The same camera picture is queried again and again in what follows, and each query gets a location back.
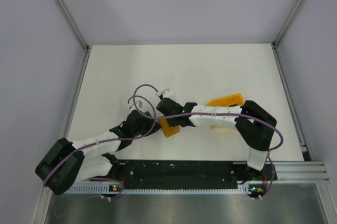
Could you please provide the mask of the orange leather card holder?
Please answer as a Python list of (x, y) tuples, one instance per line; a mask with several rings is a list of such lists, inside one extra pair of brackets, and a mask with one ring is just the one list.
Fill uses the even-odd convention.
[(158, 119), (157, 122), (161, 126), (162, 132), (166, 138), (169, 138), (180, 132), (179, 126), (174, 126), (174, 127), (169, 126), (167, 120), (164, 118)]

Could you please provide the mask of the yellow plastic bin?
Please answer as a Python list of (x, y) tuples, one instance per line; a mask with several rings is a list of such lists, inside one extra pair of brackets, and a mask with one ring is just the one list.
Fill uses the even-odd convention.
[(213, 99), (212, 101), (207, 103), (207, 106), (231, 107), (231, 106), (242, 106), (244, 105), (244, 103), (245, 103), (245, 100), (243, 99), (242, 95), (238, 93), (238, 94), (233, 94), (233, 95)]

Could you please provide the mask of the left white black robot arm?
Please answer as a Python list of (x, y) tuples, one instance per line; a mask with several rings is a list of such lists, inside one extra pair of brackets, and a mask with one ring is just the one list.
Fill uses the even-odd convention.
[(39, 162), (35, 173), (55, 195), (92, 177), (114, 180), (120, 172), (114, 154), (131, 145), (135, 138), (160, 129), (158, 122), (133, 110), (125, 121), (98, 136), (75, 141), (57, 140)]

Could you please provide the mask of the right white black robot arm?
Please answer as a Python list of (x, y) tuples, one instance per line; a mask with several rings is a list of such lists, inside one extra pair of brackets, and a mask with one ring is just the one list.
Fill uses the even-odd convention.
[(253, 180), (265, 173), (265, 161), (277, 120), (257, 103), (247, 100), (243, 105), (222, 107), (186, 103), (184, 106), (170, 98), (162, 98), (156, 109), (171, 127), (215, 126), (240, 133), (249, 146), (246, 174)]

